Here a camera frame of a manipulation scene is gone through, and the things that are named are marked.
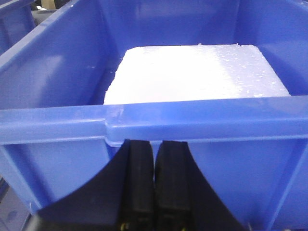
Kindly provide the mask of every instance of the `blue plastic bin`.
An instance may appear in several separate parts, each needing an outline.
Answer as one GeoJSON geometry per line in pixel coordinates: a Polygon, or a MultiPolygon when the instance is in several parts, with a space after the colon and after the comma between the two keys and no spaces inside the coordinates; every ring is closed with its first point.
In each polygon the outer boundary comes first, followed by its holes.
{"type": "Polygon", "coordinates": [[[0,0],[0,55],[34,28],[32,2],[34,0],[0,0]]]}
{"type": "Polygon", "coordinates": [[[245,226],[308,228],[305,1],[73,0],[0,57],[0,92],[0,174],[31,212],[125,138],[177,140],[245,226]],[[292,97],[101,105],[127,49],[198,43],[258,46],[292,97]]]}

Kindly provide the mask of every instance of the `bin wall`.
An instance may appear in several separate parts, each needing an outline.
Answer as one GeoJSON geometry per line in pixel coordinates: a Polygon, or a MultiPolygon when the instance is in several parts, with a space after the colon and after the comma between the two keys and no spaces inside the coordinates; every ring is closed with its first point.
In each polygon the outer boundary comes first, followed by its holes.
{"type": "Polygon", "coordinates": [[[33,0],[0,1],[0,55],[35,27],[31,2],[33,0]]]}
{"type": "Polygon", "coordinates": [[[110,53],[96,3],[77,1],[60,9],[3,54],[0,108],[88,104],[110,53]]]}
{"type": "Polygon", "coordinates": [[[150,45],[232,44],[239,0],[99,0],[117,51],[150,45]]]}

